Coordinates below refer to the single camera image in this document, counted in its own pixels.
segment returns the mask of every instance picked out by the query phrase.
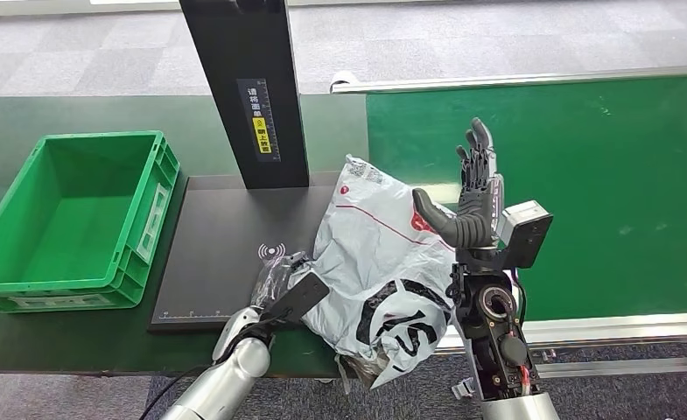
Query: black pole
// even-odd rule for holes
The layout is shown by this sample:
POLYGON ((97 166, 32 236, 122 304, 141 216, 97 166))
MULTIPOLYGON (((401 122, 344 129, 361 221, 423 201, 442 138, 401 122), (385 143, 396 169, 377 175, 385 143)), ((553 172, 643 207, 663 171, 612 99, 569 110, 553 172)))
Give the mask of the black pole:
POLYGON ((245 187, 308 186, 284 0, 180 4, 245 187))

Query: table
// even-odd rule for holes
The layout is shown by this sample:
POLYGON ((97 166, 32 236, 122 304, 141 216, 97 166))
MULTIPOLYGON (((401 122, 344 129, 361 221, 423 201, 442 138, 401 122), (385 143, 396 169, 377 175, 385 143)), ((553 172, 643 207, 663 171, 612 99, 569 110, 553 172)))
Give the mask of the table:
MULTIPOLYGON (((360 95, 302 98, 311 171, 339 170, 347 153, 367 156, 363 101, 360 95)), ((210 96, 0 98, 0 199, 39 137, 132 130, 165 133, 183 168, 181 185, 188 175, 238 173, 210 96)), ((174 193, 174 199, 180 195, 174 193)), ((169 212, 178 207, 174 200, 169 212)), ((161 238, 156 261, 165 259, 167 243, 161 238)), ((209 362, 219 332, 145 331, 161 274, 160 269, 151 272, 143 301, 134 309, 0 314, 0 372, 118 375, 183 371, 209 362)), ((271 360, 269 375, 274 376, 338 373, 333 351, 306 329, 279 333, 271 360)))

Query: plastic bag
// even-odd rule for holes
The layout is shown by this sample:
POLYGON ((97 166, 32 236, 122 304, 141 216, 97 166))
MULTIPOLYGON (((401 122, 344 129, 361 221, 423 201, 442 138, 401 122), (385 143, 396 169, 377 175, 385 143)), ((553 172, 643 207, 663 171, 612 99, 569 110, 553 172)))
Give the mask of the plastic bag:
POLYGON ((376 388, 435 351, 451 318, 453 262, 453 248, 415 212, 411 188, 348 156, 312 260, 289 286, 311 270, 330 287, 303 321, 376 388))
POLYGON ((263 268, 258 273, 256 286, 250 295, 250 305, 257 308, 268 308, 276 302, 288 290, 289 277, 296 269, 305 252, 300 251, 293 255, 277 255, 263 261, 263 268))

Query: green bin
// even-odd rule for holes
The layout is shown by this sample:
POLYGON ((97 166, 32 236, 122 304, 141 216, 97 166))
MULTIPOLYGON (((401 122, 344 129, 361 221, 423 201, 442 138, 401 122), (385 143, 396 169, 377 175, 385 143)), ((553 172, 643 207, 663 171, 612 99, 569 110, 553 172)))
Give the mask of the green bin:
POLYGON ((0 203, 0 312, 139 304, 178 171, 160 131, 42 137, 0 203))

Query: gray carpet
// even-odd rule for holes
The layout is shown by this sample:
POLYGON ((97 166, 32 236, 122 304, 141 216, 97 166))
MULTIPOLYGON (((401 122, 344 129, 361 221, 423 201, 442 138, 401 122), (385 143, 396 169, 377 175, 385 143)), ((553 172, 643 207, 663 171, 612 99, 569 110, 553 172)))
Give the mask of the gray carpet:
POLYGON ((137 420, 151 378, 0 374, 0 420, 137 420))
MULTIPOLYGON (((290 10, 299 89, 687 66, 687 0, 482 0, 290 10)), ((179 11, 0 18, 0 95, 207 95, 179 11)))
MULTIPOLYGON (((458 401, 450 388, 467 375, 461 355, 431 357, 411 374, 374 391, 353 382, 343 394, 340 380, 262 379, 237 413, 238 420, 476 420, 477 404, 458 401)), ((150 396, 166 378, 155 378, 150 396)), ((179 382, 176 391, 191 380, 179 382)), ((564 420, 687 420, 687 374, 638 374, 544 380, 557 413, 564 420)), ((178 392, 152 413, 158 419, 178 392)))

